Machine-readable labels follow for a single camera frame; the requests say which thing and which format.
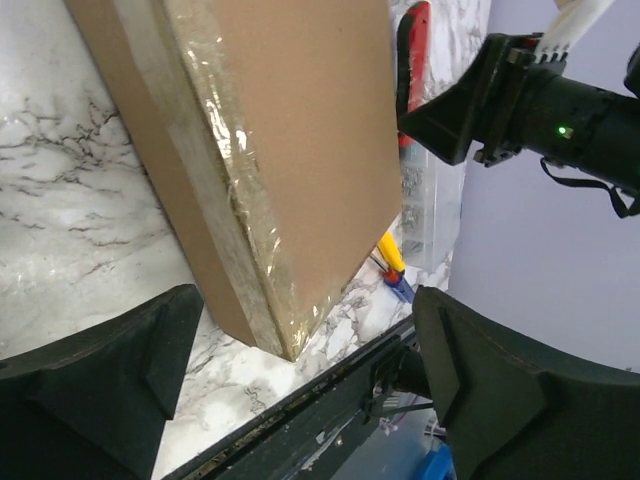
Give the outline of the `brown cardboard express box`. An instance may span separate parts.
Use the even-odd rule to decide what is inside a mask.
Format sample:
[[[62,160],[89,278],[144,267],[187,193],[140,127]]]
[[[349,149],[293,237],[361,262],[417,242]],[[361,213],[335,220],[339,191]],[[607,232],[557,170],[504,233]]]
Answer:
[[[384,1],[71,1],[206,306],[293,361],[401,209]]]

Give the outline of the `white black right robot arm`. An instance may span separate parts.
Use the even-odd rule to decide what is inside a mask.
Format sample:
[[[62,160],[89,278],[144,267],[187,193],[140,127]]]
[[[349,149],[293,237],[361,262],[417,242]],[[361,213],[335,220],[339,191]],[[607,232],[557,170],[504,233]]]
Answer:
[[[452,166],[472,142],[486,167],[528,149],[638,196],[639,56],[628,62],[624,96],[564,77],[567,56],[537,58],[540,39],[489,35],[456,84],[399,119],[400,132]]]

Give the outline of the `red black utility knife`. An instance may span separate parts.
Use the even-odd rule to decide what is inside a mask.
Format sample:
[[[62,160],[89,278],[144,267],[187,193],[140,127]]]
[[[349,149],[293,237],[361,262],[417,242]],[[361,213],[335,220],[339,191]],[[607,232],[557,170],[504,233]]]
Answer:
[[[417,1],[406,11],[396,30],[396,117],[418,108],[425,92],[431,3]]]

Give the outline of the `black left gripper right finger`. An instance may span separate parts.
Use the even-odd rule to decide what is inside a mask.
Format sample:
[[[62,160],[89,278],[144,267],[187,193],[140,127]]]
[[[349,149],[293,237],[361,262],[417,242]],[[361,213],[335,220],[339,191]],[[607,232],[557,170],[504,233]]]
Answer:
[[[547,346],[433,288],[413,319],[460,479],[636,479],[639,376]]]

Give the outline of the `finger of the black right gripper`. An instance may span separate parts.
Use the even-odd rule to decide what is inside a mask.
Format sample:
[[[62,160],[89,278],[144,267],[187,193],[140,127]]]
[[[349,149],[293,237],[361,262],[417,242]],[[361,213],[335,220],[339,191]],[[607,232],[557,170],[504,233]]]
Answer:
[[[520,153],[507,138],[515,105],[510,78],[510,51],[520,45],[518,35],[489,35],[471,66],[444,93],[399,118],[399,132],[422,145],[448,165],[463,163],[474,141],[474,159],[493,166]]]

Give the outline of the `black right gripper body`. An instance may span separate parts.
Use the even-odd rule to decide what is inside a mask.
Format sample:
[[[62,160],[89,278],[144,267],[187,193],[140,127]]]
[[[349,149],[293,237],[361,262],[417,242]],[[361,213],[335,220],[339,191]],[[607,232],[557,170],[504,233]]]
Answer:
[[[489,35],[478,56],[486,91],[478,121],[483,147],[474,159],[485,167],[521,150],[540,154],[558,166],[596,170],[588,152],[615,103],[615,94],[563,76],[562,58],[534,62],[534,35]]]

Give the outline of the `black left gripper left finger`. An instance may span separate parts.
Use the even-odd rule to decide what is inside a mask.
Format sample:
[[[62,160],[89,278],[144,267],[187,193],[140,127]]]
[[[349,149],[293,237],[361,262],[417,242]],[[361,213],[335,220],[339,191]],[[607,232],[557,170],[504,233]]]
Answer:
[[[179,285],[2,360],[2,478],[150,478],[202,310],[197,288]]]

